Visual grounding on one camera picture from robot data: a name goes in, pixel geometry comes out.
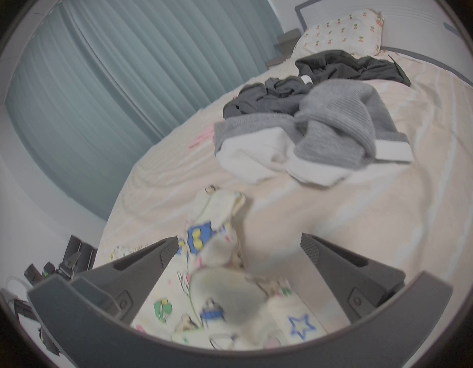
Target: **cartoon print shirt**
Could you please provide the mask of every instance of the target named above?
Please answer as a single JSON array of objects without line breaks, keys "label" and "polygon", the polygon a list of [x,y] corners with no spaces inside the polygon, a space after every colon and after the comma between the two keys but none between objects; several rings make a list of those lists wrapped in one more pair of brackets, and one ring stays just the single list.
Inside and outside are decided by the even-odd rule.
[{"label": "cartoon print shirt", "polygon": [[[178,235],[178,252],[132,327],[218,350],[273,348],[325,335],[285,279],[245,273],[231,224],[244,203],[242,193],[212,186],[196,195],[185,230]],[[118,247],[111,257],[128,252]]]}]

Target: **pink fabric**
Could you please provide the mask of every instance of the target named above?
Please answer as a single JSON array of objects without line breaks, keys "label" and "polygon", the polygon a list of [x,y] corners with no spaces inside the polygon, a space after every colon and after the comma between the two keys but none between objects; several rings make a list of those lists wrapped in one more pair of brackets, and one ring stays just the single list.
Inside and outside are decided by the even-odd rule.
[{"label": "pink fabric", "polygon": [[192,143],[189,144],[189,149],[192,149],[202,142],[212,139],[214,142],[214,124],[208,126],[204,131],[202,131],[197,138],[195,138]]}]

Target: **curtain fold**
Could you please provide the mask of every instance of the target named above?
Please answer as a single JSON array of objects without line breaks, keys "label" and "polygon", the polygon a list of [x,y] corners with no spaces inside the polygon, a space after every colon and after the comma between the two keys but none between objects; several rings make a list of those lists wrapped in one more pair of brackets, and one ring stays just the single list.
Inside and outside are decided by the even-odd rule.
[{"label": "curtain fold", "polygon": [[134,163],[264,72],[281,33],[267,0],[61,0],[5,104],[44,173],[107,219]]}]

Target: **striped bed sheet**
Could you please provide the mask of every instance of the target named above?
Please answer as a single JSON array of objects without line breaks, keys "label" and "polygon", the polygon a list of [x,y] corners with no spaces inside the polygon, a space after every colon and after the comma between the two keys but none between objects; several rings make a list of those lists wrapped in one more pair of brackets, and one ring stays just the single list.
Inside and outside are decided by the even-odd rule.
[{"label": "striped bed sheet", "polygon": [[[248,205],[234,220],[248,270],[285,276],[327,332],[349,324],[300,248],[301,233],[325,238],[405,271],[422,270],[454,285],[436,327],[442,330],[473,283],[473,88],[453,73],[398,53],[411,79],[368,81],[380,93],[400,132],[408,136],[412,165],[373,165],[332,188],[301,185],[283,174],[258,186],[221,169],[207,140],[189,149],[222,119],[235,89],[200,110],[136,163],[105,227],[95,267],[117,247],[154,243],[183,231],[196,192],[208,185],[243,192]],[[297,75],[294,60],[253,78]]]}]

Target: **white patterned pillow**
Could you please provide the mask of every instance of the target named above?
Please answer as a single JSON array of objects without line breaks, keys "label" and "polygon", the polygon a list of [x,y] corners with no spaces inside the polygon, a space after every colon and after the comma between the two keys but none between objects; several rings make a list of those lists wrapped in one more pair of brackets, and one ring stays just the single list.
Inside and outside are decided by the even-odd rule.
[{"label": "white patterned pillow", "polygon": [[380,52],[381,13],[364,9],[341,18],[315,24],[306,29],[294,47],[293,58],[328,50],[343,50],[355,58],[376,56]]}]

